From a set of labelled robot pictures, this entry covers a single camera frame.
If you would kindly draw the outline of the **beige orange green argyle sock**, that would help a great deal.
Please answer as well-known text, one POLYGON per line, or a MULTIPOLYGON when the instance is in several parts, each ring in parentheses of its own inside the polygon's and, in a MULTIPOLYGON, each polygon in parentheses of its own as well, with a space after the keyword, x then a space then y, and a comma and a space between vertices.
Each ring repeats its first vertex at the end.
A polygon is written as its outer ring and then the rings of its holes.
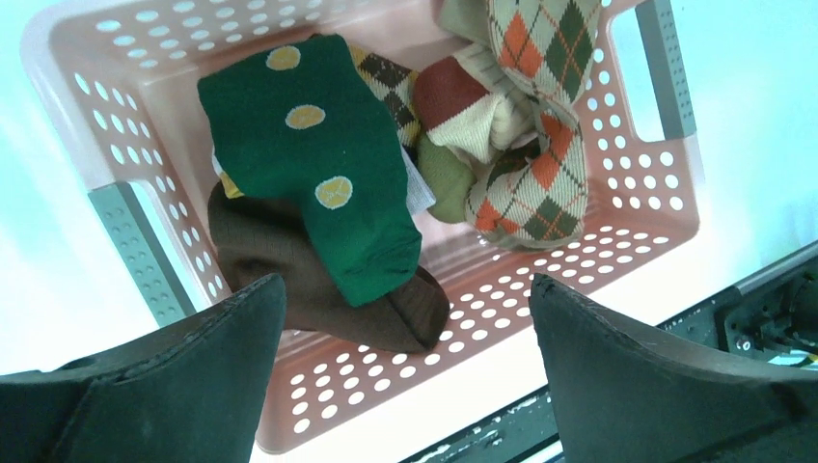
POLYGON ((575 103, 592 68, 599 1, 447 1, 441 27, 471 41, 456 55, 477 81, 509 96, 520 135, 466 199, 467 221, 509 251, 566 245, 584 231, 586 151, 575 103))

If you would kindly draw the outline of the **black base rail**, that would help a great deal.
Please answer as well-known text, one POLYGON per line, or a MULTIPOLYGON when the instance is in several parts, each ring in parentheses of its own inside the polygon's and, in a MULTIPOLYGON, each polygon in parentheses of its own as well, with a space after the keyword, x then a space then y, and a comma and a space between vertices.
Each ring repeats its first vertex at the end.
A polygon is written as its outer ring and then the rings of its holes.
POLYGON ((418 462, 813 462, 817 350, 808 245, 653 327, 549 276, 530 309, 548 383, 418 462))

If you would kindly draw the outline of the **pink perforated plastic basket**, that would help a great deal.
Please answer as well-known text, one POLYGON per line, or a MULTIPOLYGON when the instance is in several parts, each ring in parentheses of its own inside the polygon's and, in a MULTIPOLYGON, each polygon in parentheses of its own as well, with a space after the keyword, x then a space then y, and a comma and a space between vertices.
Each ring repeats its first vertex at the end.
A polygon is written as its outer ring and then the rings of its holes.
MULTIPOLYGON (((427 215, 422 264, 450 320, 429 354, 287 334, 259 425, 265 462, 498 461, 511 417, 542 408, 532 278, 624 295, 699 229, 687 92, 622 74, 683 73, 690 1, 607 1, 577 105, 592 204, 584 236, 509 253, 427 215)), ((206 72, 313 32, 421 69, 457 50, 437 1, 5 1, 1 5, 1 366, 51 369, 201 310, 230 290, 207 233, 217 177, 196 96, 206 72)))

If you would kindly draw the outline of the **brown yellow argyle sock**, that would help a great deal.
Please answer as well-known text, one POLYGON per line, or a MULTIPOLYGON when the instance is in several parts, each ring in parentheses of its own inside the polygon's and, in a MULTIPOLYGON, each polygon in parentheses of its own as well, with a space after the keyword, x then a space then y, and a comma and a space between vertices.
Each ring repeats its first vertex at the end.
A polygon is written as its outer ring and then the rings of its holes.
POLYGON ((419 74, 358 45, 349 44, 348 48, 358 74, 392 116, 400 143, 408 151, 414 150, 422 132, 412 104, 419 74))

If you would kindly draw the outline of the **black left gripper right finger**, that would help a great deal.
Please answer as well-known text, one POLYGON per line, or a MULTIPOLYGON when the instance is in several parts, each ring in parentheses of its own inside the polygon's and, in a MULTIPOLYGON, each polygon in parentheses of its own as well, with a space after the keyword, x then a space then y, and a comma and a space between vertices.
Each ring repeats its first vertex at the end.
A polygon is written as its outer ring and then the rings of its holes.
POLYGON ((550 276, 530 309, 569 462, 813 462, 817 375, 608 309, 550 276))

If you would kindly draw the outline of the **green yellow dotted sock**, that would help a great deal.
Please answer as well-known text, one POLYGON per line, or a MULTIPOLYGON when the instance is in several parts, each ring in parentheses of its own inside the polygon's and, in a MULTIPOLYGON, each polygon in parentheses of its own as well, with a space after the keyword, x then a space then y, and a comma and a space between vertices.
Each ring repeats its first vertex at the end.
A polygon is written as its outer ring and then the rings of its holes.
POLYGON ((341 295, 358 307, 407 283, 422 237, 387 107, 339 35, 253 54, 201 78, 214 155, 240 195, 301 213, 341 295))

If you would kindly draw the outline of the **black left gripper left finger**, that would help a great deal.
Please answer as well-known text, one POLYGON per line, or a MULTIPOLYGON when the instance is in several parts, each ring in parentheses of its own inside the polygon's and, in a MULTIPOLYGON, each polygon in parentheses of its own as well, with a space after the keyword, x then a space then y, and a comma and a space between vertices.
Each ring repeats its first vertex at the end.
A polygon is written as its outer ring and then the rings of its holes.
POLYGON ((283 331, 268 275, 209 309, 1 379, 5 462, 246 462, 283 331))

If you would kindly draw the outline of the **beige striped sock red heel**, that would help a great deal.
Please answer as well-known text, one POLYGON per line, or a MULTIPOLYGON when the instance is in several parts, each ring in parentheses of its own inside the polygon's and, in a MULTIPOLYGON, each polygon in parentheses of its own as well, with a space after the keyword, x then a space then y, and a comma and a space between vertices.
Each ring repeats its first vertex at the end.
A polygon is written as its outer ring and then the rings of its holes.
POLYGON ((422 126, 418 169, 436 199, 428 212, 444 223, 462 223, 477 176, 533 134, 532 110, 491 49, 479 43, 423 69, 411 97, 422 126))

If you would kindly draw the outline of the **brown white striped sock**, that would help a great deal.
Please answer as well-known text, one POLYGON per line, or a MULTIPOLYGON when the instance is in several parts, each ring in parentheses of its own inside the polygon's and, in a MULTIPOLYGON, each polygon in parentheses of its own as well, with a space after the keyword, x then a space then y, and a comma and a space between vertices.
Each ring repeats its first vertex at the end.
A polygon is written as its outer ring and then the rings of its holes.
POLYGON ((275 273, 288 330, 317 331, 397 353, 430 350, 449 301, 418 263, 418 185, 397 152, 371 166, 265 161, 244 169, 213 156, 219 181, 207 213, 234 290, 275 273))

